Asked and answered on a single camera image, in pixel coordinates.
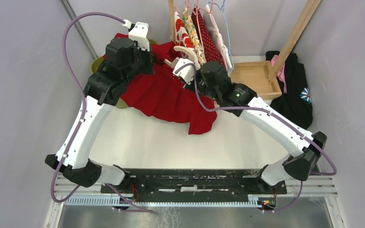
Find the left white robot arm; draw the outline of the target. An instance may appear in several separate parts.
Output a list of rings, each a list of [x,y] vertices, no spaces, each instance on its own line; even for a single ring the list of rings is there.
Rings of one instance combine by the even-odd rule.
[[[131,186],[126,171],[92,161],[89,155],[104,121],[128,85],[140,74],[153,74],[155,59],[150,42],[136,38],[112,39],[105,56],[82,91],[81,108],[64,145],[56,154],[47,155],[45,163],[79,186],[108,183],[125,193]]]

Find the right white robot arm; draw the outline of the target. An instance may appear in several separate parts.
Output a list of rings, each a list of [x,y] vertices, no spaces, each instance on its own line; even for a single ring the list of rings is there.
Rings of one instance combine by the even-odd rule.
[[[219,62],[208,62],[199,70],[195,64],[188,63],[173,73],[182,78],[185,88],[198,96],[213,99],[219,105],[218,109],[256,125],[286,149],[287,156],[262,169],[255,181],[258,192],[267,194],[280,181],[289,178],[307,181],[311,174],[317,174],[314,168],[327,142],[323,132],[312,133],[291,122],[254,90],[232,82]]]

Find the red skirt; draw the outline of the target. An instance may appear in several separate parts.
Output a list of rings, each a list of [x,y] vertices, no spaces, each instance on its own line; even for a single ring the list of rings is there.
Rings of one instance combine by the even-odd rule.
[[[189,134],[204,134],[212,129],[216,112],[207,112],[199,104],[194,92],[183,87],[164,60],[180,57],[174,43],[152,44],[155,57],[154,74],[138,75],[121,95],[127,106],[157,119],[189,124]]]

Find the cream plastic hanger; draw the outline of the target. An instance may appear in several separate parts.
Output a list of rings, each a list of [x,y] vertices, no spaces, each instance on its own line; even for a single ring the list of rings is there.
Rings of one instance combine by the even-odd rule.
[[[182,59],[188,59],[191,62],[193,62],[195,64],[195,67],[197,70],[200,68],[200,64],[197,63],[198,57],[193,50],[191,50],[187,47],[184,47],[184,46],[174,46],[173,50],[182,54]],[[174,69],[179,60],[180,60],[180,57],[176,57],[173,61],[169,61],[168,59],[165,59],[164,63]]]

